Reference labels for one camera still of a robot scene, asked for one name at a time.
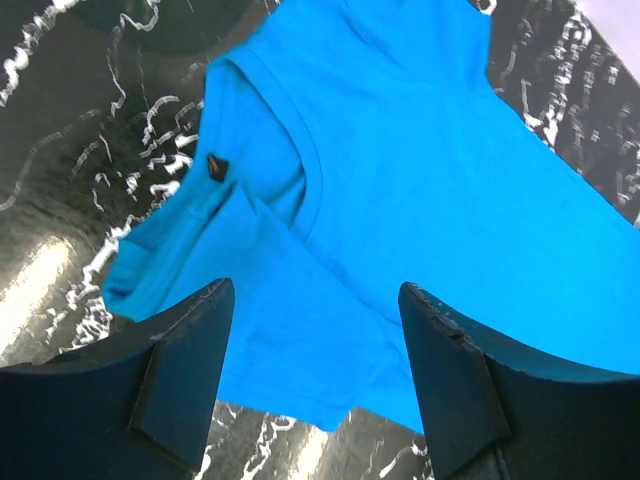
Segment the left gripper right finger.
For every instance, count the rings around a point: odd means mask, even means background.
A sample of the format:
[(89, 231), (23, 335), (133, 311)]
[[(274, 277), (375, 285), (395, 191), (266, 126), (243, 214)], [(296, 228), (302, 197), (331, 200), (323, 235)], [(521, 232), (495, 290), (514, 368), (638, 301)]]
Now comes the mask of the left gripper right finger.
[(406, 282), (398, 295), (438, 479), (635, 479), (639, 380), (562, 359)]

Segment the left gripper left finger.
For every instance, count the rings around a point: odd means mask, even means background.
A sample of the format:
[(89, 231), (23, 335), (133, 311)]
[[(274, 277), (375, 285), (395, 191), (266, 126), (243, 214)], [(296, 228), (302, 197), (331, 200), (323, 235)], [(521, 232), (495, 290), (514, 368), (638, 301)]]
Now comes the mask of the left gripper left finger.
[(219, 279), (42, 363), (1, 371), (5, 479), (191, 479), (201, 468), (234, 309)]

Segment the blue t shirt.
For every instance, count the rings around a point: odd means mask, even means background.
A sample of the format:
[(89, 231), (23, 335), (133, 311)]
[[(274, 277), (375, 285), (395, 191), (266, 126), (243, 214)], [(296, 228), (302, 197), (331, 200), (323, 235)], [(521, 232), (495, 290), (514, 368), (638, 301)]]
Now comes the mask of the blue t shirt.
[(287, 1), (205, 75), (194, 161), (103, 286), (134, 321), (235, 288), (221, 400), (421, 429), (422, 286), (544, 352), (639, 370), (639, 233), (491, 88), (466, 1)]

